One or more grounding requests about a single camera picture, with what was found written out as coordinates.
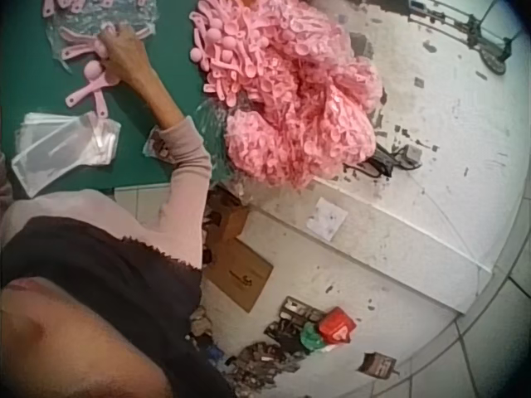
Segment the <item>red container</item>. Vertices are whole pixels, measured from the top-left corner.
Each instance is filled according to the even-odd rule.
[[[319,333],[328,344],[350,342],[350,333],[356,323],[340,308],[336,307],[319,322]]]

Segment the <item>paper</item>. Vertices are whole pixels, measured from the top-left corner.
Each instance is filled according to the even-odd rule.
[[[306,228],[330,242],[347,218],[348,212],[323,199],[317,201],[314,214],[306,221]]]

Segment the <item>pink long sleeve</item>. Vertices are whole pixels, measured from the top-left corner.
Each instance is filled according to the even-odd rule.
[[[170,194],[162,206],[157,231],[172,245],[173,253],[196,268],[202,266],[202,218],[212,175],[210,156],[192,118],[160,133],[177,164]]]

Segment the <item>cardboard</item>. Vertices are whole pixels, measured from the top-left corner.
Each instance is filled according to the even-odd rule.
[[[208,246],[234,239],[241,234],[249,214],[248,207],[219,187],[208,193],[207,206],[211,219],[206,225]]]
[[[238,239],[220,242],[213,252],[214,263],[204,271],[205,276],[249,313],[273,266]]]

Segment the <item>green table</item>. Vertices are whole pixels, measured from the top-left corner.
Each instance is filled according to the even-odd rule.
[[[189,61],[196,0],[158,0],[157,34],[146,41],[149,57],[185,114],[203,101],[202,77]],[[91,56],[70,62],[73,74],[52,59],[41,18],[41,1],[3,2],[0,25],[0,105],[2,150],[15,154],[14,134],[28,112],[83,114],[94,108],[88,97],[73,109],[65,97],[85,84],[83,67]],[[122,124],[115,160],[107,167],[80,167],[52,183],[46,192],[109,189],[167,182],[170,166],[146,158],[142,147],[154,125],[146,105],[126,86],[105,90],[110,117]]]

